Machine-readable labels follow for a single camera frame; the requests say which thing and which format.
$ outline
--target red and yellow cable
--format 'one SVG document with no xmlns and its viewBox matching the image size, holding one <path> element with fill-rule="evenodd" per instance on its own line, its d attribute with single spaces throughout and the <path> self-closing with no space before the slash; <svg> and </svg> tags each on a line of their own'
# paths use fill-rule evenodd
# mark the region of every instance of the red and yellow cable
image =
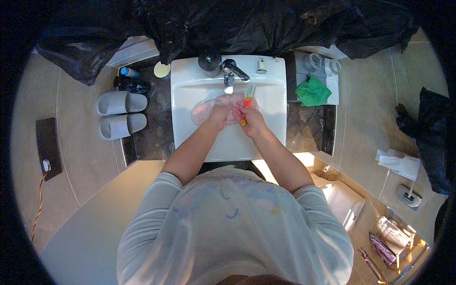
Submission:
<svg viewBox="0 0 456 285">
<path fill-rule="evenodd" d="M 36 218 L 35 218 L 35 222 L 33 223 L 33 229 L 31 230 L 31 242 L 33 243 L 33 238 L 35 237 L 35 227 L 36 227 L 36 223 L 38 222 L 38 217 L 40 216 L 41 214 L 41 207 L 43 206 L 43 195 L 42 195 L 42 191 L 41 191 L 41 185 L 43 184 L 43 180 L 44 178 L 46 177 L 47 175 L 47 171 L 44 173 L 43 177 L 41 177 L 41 180 L 40 180 L 40 208 L 38 209 L 38 214 L 36 215 Z"/>
</svg>

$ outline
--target marble countertop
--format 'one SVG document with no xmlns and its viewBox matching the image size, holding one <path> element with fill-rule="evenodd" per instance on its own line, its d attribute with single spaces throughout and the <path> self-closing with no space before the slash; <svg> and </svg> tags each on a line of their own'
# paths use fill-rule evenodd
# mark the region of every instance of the marble countertop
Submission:
<svg viewBox="0 0 456 285">
<path fill-rule="evenodd" d="M 151 83 L 146 94 L 148 104 L 142 111 L 147 117 L 147 126 L 123 138 L 127 166 L 136 160 L 166 160 L 174 151 L 174 135 L 171 116 L 171 82 L 157 78 L 154 66 L 159 57 L 152 57 L 128 67 L 141 71 L 141 80 Z M 294 92 L 296 74 L 287 65 L 288 98 Z M 300 102 L 288 102 L 286 148 L 293 152 L 324 151 L 332 154 L 334 144 L 336 106 L 322 105 L 301 107 Z"/>
</svg>

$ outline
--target white sink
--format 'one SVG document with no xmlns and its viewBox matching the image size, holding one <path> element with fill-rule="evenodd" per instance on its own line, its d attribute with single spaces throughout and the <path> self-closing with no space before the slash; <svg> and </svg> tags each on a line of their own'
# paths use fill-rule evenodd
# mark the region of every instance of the white sink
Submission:
<svg viewBox="0 0 456 285">
<path fill-rule="evenodd" d="M 264 121 L 274 135 L 285 145 L 286 137 L 286 76 L 285 60 L 263 56 L 222 56 L 222 61 L 231 58 L 250 76 L 257 88 L 254 98 L 260 106 Z M 258 61 L 264 59 L 267 74 L 257 74 Z M 244 93 L 247 84 L 235 79 L 234 93 Z M 223 73 L 218 78 L 207 78 L 198 65 L 198 58 L 178 59 L 171 62 L 171 112 L 176 148 L 198 126 L 192 121 L 195 105 L 224 95 Z M 227 125 L 218 134 L 209 151 L 206 162 L 240 161 L 261 159 L 252 140 L 239 124 Z"/>
</svg>

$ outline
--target soap dispenser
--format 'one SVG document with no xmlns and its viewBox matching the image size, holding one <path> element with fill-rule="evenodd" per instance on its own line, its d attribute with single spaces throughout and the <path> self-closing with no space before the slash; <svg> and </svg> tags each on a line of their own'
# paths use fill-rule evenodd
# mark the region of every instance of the soap dispenser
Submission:
<svg viewBox="0 0 456 285">
<path fill-rule="evenodd" d="M 203 69 L 209 78 L 216 78 L 222 73 L 222 56 L 216 51 L 205 51 L 205 54 L 198 58 L 198 65 Z"/>
</svg>

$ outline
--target hand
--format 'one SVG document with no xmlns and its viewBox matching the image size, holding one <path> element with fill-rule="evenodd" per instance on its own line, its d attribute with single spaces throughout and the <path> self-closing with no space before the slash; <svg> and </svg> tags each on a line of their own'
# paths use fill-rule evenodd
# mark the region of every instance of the hand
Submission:
<svg viewBox="0 0 456 285">
<path fill-rule="evenodd" d="M 244 133 L 253 140 L 270 131 L 264 122 L 263 115 L 254 109 L 241 108 L 241 113 L 245 115 L 247 125 L 242 127 Z"/>
<path fill-rule="evenodd" d="M 214 105 L 207 122 L 214 124 L 217 131 L 221 131 L 225 126 L 225 120 L 227 119 L 230 111 L 231 106 Z"/>
</svg>

